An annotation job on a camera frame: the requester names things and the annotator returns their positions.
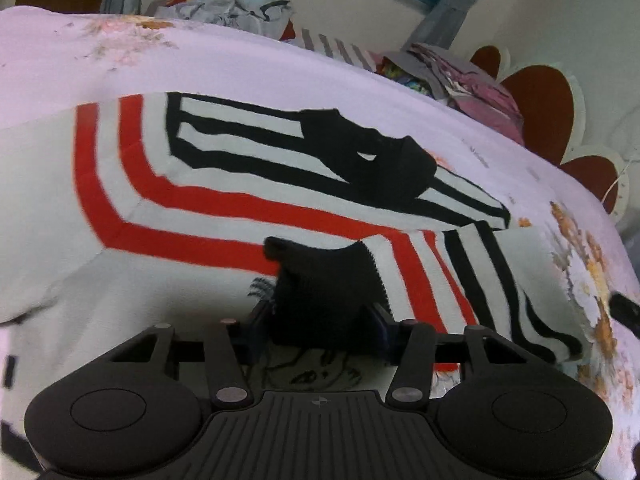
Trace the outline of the pink grey clothes pile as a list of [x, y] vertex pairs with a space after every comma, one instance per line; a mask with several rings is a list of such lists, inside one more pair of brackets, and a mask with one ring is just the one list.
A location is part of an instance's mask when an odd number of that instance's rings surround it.
[[385, 52], [376, 72], [457, 110], [518, 145], [524, 143], [524, 119], [512, 94], [484, 70], [444, 48], [413, 44], [407, 51]]

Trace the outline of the grey blue clothes pile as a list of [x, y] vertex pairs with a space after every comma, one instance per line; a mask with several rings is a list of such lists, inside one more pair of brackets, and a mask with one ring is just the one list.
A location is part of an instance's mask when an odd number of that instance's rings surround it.
[[291, 0], [171, 0], [154, 13], [161, 20], [214, 24], [280, 40], [294, 8]]

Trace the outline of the grey white striped cloth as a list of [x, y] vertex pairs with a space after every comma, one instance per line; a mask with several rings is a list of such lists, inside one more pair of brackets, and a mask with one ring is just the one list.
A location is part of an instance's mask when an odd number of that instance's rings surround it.
[[367, 72], [375, 73], [378, 69], [378, 57], [372, 51], [360, 48], [356, 44], [340, 38], [333, 38], [302, 27], [294, 29], [292, 43], [297, 47], [333, 58], [351, 66], [357, 66]]

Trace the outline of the red white black striped sweater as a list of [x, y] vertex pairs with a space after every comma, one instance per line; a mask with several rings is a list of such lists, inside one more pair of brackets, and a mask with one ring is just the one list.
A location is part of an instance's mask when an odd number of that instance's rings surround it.
[[541, 359], [585, 336], [503, 203], [337, 110], [177, 92], [85, 104], [1, 133], [1, 474], [33, 479], [43, 388], [159, 322], [198, 330], [302, 279], [288, 303], [375, 302], [495, 330]]

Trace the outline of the white red scalloped headboard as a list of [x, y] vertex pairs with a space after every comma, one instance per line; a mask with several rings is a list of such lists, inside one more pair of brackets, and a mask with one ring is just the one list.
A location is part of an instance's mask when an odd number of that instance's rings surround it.
[[625, 163], [612, 148], [584, 141], [586, 101], [576, 77], [552, 64], [513, 68], [509, 52], [496, 46], [477, 49], [471, 62], [511, 93], [525, 147], [581, 183], [620, 222], [629, 202]]

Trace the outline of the pink floral bed sheet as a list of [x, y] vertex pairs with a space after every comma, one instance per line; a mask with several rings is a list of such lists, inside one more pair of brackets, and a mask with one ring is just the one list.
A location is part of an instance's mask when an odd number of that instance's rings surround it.
[[567, 371], [608, 404], [614, 434], [600, 465], [634, 473], [639, 344], [606, 298], [639, 284], [600, 203], [573, 178], [478, 122], [361, 68], [215, 25], [146, 16], [67, 15], [14, 6], [1, 14], [1, 133], [85, 104], [178, 92], [270, 110], [337, 110], [354, 124], [410, 136], [498, 200], [533, 232], [585, 336]]

